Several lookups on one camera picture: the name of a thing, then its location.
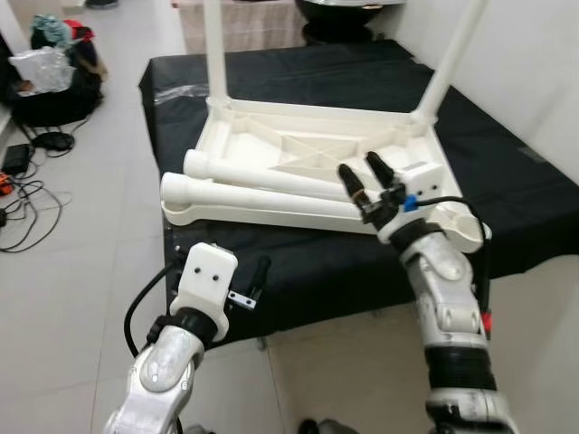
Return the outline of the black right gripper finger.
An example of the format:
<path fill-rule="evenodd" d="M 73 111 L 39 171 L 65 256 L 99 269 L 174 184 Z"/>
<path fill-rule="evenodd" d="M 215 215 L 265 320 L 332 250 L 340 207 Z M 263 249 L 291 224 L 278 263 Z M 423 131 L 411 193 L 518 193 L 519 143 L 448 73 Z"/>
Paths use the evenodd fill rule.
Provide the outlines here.
<path fill-rule="evenodd" d="M 344 185 L 344 189 L 355 205 L 368 205 L 368 197 L 365 195 L 364 183 L 356 176 L 355 171 L 346 163 L 337 165 L 337 175 Z"/>
<path fill-rule="evenodd" d="M 400 181 L 398 181 L 394 169 L 390 168 L 379 154 L 373 152 L 373 150 L 365 153 L 365 164 L 371 169 L 376 181 L 380 183 L 382 192 L 400 192 Z"/>

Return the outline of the white plastic table top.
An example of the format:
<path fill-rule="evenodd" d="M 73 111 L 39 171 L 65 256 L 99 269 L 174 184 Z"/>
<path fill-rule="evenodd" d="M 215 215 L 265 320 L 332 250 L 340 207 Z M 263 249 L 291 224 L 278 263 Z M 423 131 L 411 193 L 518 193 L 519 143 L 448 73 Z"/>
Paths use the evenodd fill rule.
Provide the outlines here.
<path fill-rule="evenodd" d="M 382 191 L 365 153 L 376 152 L 392 168 L 417 162 L 445 165 L 445 192 L 435 199 L 438 224 L 463 251 L 483 242 L 479 220 L 460 202 L 460 186 L 433 129 L 411 125 L 410 113 L 353 110 L 260 100 L 231 99 L 212 107 L 195 147 L 210 157 L 343 184 L 337 165 L 350 165 L 375 197 Z"/>

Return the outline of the black tablecloth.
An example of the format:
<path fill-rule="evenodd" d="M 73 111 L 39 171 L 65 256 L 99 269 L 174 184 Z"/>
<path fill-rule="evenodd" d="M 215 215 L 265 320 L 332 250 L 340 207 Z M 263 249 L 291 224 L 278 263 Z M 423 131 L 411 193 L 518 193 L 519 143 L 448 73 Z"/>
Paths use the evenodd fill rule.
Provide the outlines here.
<path fill-rule="evenodd" d="M 432 76 L 393 41 L 231 52 L 226 66 L 235 98 L 358 110 L 412 109 Z M 208 113 L 203 96 L 165 102 L 162 92 L 206 80 L 197 54 L 150 59 L 134 78 L 149 136 L 147 162 L 157 173 L 179 169 Z M 490 278 L 579 251 L 578 189 L 561 170 L 457 90 L 439 108 L 437 134 L 464 197 L 491 231 Z M 413 301 L 396 252 L 371 236 L 223 221 L 171 226 L 158 208 L 146 227 L 161 236 L 165 260 L 198 242 L 234 251 L 242 281 L 258 259 L 271 259 L 258 306 L 232 320 L 229 344 Z"/>

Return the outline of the grey right robot foot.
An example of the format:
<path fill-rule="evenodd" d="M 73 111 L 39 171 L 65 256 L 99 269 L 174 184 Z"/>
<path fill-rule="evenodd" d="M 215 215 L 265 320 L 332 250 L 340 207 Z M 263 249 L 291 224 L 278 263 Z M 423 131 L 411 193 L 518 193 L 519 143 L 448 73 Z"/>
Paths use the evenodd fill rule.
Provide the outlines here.
<path fill-rule="evenodd" d="M 361 434 L 346 423 L 335 419 L 303 419 L 295 434 Z"/>

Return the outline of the large black round bowl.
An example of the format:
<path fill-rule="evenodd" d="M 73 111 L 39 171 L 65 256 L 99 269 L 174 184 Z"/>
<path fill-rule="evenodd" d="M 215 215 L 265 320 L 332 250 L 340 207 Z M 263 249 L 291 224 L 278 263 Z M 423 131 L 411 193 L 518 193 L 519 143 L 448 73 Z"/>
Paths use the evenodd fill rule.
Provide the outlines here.
<path fill-rule="evenodd" d="M 368 28 L 388 5 L 408 0 L 294 0 L 305 24 L 301 33 L 307 45 L 371 42 Z"/>

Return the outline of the beige woven mat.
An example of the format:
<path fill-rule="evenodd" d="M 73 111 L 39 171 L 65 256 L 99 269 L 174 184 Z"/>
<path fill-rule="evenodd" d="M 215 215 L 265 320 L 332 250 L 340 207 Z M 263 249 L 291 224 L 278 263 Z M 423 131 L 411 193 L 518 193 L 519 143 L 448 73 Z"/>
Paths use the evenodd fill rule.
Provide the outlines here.
<path fill-rule="evenodd" d="M 185 35 L 187 53 L 205 53 L 205 0 L 171 0 Z M 305 17 L 294 0 L 221 0 L 223 48 L 227 52 L 300 47 Z"/>

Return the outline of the clear tape strip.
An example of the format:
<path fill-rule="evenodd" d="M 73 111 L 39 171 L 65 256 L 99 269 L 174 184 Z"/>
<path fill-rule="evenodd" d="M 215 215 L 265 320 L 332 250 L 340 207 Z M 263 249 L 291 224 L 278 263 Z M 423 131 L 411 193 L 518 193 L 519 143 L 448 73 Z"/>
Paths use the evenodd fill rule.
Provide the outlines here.
<path fill-rule="evenodd" d="M 182 84 L 171 90 L 161 90 L 154 95 L 154 105 L 162 105 L 178 98 L 208 98 L 211 95 L 207 84 Z"/>

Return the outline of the black router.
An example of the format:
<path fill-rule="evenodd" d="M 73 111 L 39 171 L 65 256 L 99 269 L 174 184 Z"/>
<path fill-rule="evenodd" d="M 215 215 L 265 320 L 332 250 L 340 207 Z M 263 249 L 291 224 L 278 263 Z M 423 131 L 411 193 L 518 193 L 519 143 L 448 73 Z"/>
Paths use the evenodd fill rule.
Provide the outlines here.
<path fill-rule="evenodd" d="M 38 136 L 30 140 L 30 145 L 33 147 L 63 153 L 71 152 L 75 144 L 76 140 L 74 136 L 59 131 L 49 131 L 38 134 Z"/>

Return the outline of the black power adapter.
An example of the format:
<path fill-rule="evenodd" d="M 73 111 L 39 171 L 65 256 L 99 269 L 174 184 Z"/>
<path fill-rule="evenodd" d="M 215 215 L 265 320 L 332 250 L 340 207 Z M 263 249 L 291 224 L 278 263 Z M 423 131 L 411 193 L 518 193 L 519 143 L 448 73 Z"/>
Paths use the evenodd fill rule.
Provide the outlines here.
<path fill-rule="evenodd" d="M 29 144 L 9 145 L 5 148 L 0 171 L 8 176 L 17 176 L 26 173 L 32 165 L 34 148 Z"/>

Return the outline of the clear plastic bag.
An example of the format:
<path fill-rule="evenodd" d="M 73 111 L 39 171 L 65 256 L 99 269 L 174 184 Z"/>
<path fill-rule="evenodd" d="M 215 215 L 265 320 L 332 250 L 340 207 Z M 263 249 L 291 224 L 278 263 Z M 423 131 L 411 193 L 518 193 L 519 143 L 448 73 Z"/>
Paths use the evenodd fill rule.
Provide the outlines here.
<path fill-rule="evenodd" d="M 15 91 L 22 98 L 68 90 L 73 83 L 75 67 L 69 55 L 59 47 L 41 47 L 12 55 L 9 63 L 20 75 Z"/>

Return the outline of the red cloth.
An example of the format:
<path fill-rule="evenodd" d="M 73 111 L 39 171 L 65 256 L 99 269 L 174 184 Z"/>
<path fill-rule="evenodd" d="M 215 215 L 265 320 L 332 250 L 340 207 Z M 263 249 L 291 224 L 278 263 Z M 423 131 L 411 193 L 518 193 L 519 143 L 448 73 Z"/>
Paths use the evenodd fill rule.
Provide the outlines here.
<path fill-rule="evenodd" d="M 65 20 L 63 23 L 69 25 L 71 30 L 71 45 L 88 44 L 95 37 L 95 33 L 92 32 L 90 27 L 79 21 L 71 20 L 70 18 L 70 20 Z"/>

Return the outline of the teal cloth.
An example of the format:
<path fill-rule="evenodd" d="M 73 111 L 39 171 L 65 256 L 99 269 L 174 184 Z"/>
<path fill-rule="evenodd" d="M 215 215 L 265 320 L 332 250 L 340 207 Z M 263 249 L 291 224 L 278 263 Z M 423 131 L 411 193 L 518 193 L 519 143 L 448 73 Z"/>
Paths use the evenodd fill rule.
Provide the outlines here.
<path fill-rule="evenodd" d="M 71 47 L 74 43 L 73 28 L 61 18 L 52 14 L 37 14 L 33 17 L 30 44 L 34 49 L 46 46 Z"/>

